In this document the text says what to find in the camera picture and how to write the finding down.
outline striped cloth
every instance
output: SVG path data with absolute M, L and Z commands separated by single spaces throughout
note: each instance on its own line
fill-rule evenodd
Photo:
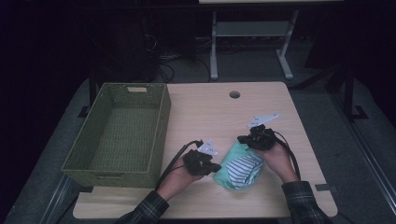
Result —
M 231 183 L 235 189 L 243 189 L 252 185 L 264 165 L 259 155 L 248 155 L 226 164 Z

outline gray carpet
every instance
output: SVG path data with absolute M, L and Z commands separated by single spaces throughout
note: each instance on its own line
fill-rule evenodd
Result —
M 298 84 L 318 72 L 304 68 L 309 46 L 309 43 L 290 45 L 287 58 L 295 75 L 294 80 L 286 80 L 283 77 L 274 52 L 277 47 L 275 43 L 265 48 L 220 54 L 218 82 L 284 81 L 288 86 Z M 167 63 L 175 69 L 174 83 L 207 82 L 207 68 L 203 63 L 209 66 L 209 55 L 199 54 L 197 58 L 201 61 L 174 60 Z M 167 67 L 162 66 L 162 69 L 170 76 Z M 376 184 L 359 144 L 349 130 L 348 123 L 343 119 L 343 114 L 337 109 L 334 97 L 338 99 L 338 96 L 332 96 L 324 90 L 327 80 L 325 77 L 303 91 L 290 91 L 290 94 L 322 172 L 328 184 L 332 186 L 332 195 L 341 213 L 332 220 L 334 223 L 350 223 L 343 217 L 345 215 L 354 223 L 396 223 L 396 216 Z M 162 82 L 163 79 L 157 76 L 154 81 Z M 79 191 L 88 190 L 74 181 L 68 182 L 67 191 L 60 197 L 59 206 L 50 207 L 48 210 L 51 198 L 63 178 L 61 166 L 84 120 L 78 118 L 78 114 L 88 103 L 88 81 L 85 81 L 67 107 L 6 224 L 40 223 L 43 216 L 50 212 L 53 216 L 47 216 L 47 223 L 55 223 L 64 211 L 67 212 L 60 223 L 112 222 L 73 218 L 73 200 Z M 355 82 L 354 103 L 361 105 L 369 116 L 369 119 L 357 120 L 354 125 L 373 149 L 378 162 L 395 186 L 396 163 L 392 162 L 392 159 L 396 158 L 395 129 L 375 105 L 370 92 L 358 81 Z M 290 223 L 290 220 L 284 218 L 279 222 Z

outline white tag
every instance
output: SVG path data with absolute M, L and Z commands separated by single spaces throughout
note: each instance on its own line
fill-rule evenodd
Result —
M 268 122 L 271 119 L 275 119 L 277 117 L 279 117 L 279 115 L 277 113 L 275 113 L 273 115 L 255 116 L 253 121 L 251 121 L 247 126 L 249 128 L 257 127 L 257 126 L 262 125 L 265 122 Z
M 219 154 L 213 147 L 212 139 L 209 139 L 209 141 L 198 147 L 198 151 L 211 156 L 217 156 Z

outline hand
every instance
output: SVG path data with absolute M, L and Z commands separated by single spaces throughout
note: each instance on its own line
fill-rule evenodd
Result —
M 291 165 L 288 152 L 279 143 L 275 142 L 274 146 L 270 150 L 255 151 L 264 158 L 268 167 L 280 177 L 284 184 L 299 181 L 299 178 Z
M 175 195 L 183 192 L 194 181 L 202 179 L 203 175 L 191 175 L 184 166 L 183 158 L 179 158 L 163 183 L 157 189 L 157 193 L 161 195 L 166 201 L 169 201 Z

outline wooden table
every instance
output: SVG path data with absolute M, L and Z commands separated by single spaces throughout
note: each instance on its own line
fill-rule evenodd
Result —
M 177 152 L 192 140 L 212 139 L 222 159 L 238 135 L 248 134 L 247 124 L 254 116 L 278 113 L 267 128 L 281 133 L 290 144 L 299 163 L 302 180 L 310 182 L 319 207 L 330 217 L 337 207 L 328 190 L 317 191 L 315 185 L 326 184 L 317 158 L 306 136 L 289 91 L 282 82 L 239 82 L 169 84 L 172 108 L 163 155 L 163 170 Z M 230 91 L 240 92 L 238 99 Z M 163 218 L 233 218 L 288 217 L 290 211 L 281 189 L 280 179 L 267 166 L 249 189 L 227 190 L 213 175 L 189 186 L 169 201 Z M 117 218 L 136 207 L 151 189 L 93 188 L 81 192 L 74 209 L 76 218 Z

